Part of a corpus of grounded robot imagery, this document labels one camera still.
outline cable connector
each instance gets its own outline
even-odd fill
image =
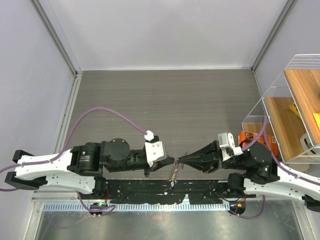
[[[155,138],[155,135],[152,131],[146,131],[146,135],[144,135],[144,139],[147,140],[147,141],[151,141],[152,139]]]

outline wire rack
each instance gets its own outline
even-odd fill
[[[286,69],[320,69],[320,54],[297,54]]]

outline metal frame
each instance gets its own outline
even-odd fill
[[[294,213],[298,220],[302,235],[304,239],[316,240],[316,234],[311,228],[311,224],[306,213],[306,207],[298,202],[292,202]]]
[[[279,30],[282,27],[283,23],[287,19],[289,13],[291,12],[293,7],[295,6],[296,2],[297,2],[297,0],[287,0],[287,2],[284,5],[284,7],[283,7],[278,19],[275,21],[275,24],[273,25],[269,36],[265,40],[265,42],[264,42],[264,44],[263,44],[263,46],[262,46],[257,58],[255,59],[255,61],[253,63],[253,66],[251,68],[253,73],[256,72],[260,62],[262,61],[262,59],[265,56],[267,50],[269,49],[271,43],[275,39],[277,33],[279,32]]]
[[[65,106],[63,118],[61,120],[60,131],[59,131],[59,134],[58,134],[57,139],[55,141],[56,144],[55,144],[55,147],[53,150],[54,153],[59,153],[65,144],[71,115],[74,110],[79,86],[81,83],[82,73],[83,73],[82,71],[79,71],[76,74],[76,77],[73,79],[72,87],[70,89],[69,97],[68,97],[68,100],[67,100],[67,103]]]
[[[71,59],[70,59],[64,45],[62,44],[55,28],[53,27],[52,23],[50,22],[50,20],[47,16],[47,13],[45,12],[42,4],[40,3],[39,0],[30,0],[30,2],[32,3],[38,16],[40,17],[41,21],[43,22],[45,29],[48,31],[50,37],[52,38],[56,48],[60,52],[65,63],[69,67],[72,74],[75,76],[78,73],[78,71],[80,70],[80,68],[78,66],[75,66],[74,63],[71,61]]]

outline gray wood-grain surface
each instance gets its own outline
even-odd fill
[[[241,122],[259,99],[250,70],[124,70],[85,71],[69,129],[90,108],[112,108],[145,130],[159,135],[167,153],[179,157],[218,139],[218,134],[242,130]],[[131,149],[144,146],[144,136],[124,120],[96,111],[79,124],[69,147],[123,138]],[[167,179],[171,167],[151,172]],[[106,178],[143,178],[143,171],[108,173]],[[184,166],[179,179],[227,178],[234,170],[212,174]]]

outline purple cable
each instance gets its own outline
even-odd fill
[[[263,207],[262,207],[261,212],[258,215],[255,215],[255,216],[242,216],[242,215],[239,215],[239,218],[241,218],[241,219],[257,219],[257,218],[259,218],[262,214],[265,213],[266,206],[267,206],[267,201],[266,201],[266,196],[265,195],[262,195],[262,200],[263,200]],[[238,216],[237,209],[235,211],[230,210],[229,212],[232,213],[233,215]]]
[[[115,210],[115,208],[116,208],[116,205],[110,205],[110,206],[102,207],[101,209],[97,209],[97,210],[90,209],[85,205],[84,201],[82,200],[82,198],[80,196],[80,193],[77,191],[76,194],[78,195],[78,198],[80,200],[82,207],[84,207],[84,209],[88,210],[90,213],[99,213],[101,211],[111,209],[110,211],[101,214],[101,216],[106,216],[106,215],[109,215],[110,213],[112,213],[113,210]]]
[[[248,148],[251,148],[251,146],[253,144],[255,144],[256,141],[259,140],[259,138],[262,136],[262,134],[264,134],[264,131],[267,127],[267,122],[268,122],[268,117],[267,116],[264,116],[263,118],[263,125],[262,125],[262,128],[260,130],[260,132],[258,133],[258,135],[248,144],[246,145],[245,147],[241,148],[241,151],[244,152],[245,150],[247,150]]]
[[[131,124],[132,126],[134,126],[137,130],[139,130],[141,133],[143,133],[144,135],[147,135],[147,132],[145,130],[143,130],[141,127],[139,127],[137,124],[135,124],[133,121],[131,121],[130,119],[128,119],[127,117],[125,117],[124,115],[122,115],[121,113],[115,111],[115,110],[112,110],[111,108],[107,108],[107,107],[103,107],[103,106],[97,106],[97,107],[94,107],[94,108],[91,108],[89,109],[88,111],[86,111],[84,114],[82,114],[78,120],[75,122],[75,124],[73,125],[72,129],[71,129],[71,132],[70,132],[70,135],[69,137],[67,138],[62,150],[58,153],[57,156],[51,158],[50,160],[44,160],[44,161],[35,161],[35,162],[26,162],[23,164],[23,166],[29,166],[29,165],[40,165],[40,164],[47,164],[47,163],[50,163],[50,162],[54,162],[56,161],[57,159],[59,159],[61,157],[61,155],[64,153],[64,151],[66,150],[70,140],[71,140],[71,137],[72,135],[74,134],[74,131],[76,130],[78,124],[81,122],[81,120],[87,116],[88,114],[92,113],[92,112],[95,112],[95,111],[107,111],[107,112],[110,112],[110,113],[113,113],[115,115],[117,115],[118,117],[122,118],[123,120],[127,121],[129,124]],[[6,170],[9,170],[9,169],[12,169],[12,168],[16,168],[16,167],[20,167],[21,164],[14,164],[14,165],[10,165],[10,166],[7,166],[3,169],[0,170],[0,174]],[[12,191],[16,191],[18,190],[17,188],[11,188],[11,189],[4,189],[4,188],[0,188],[0,192],[12,192]]]

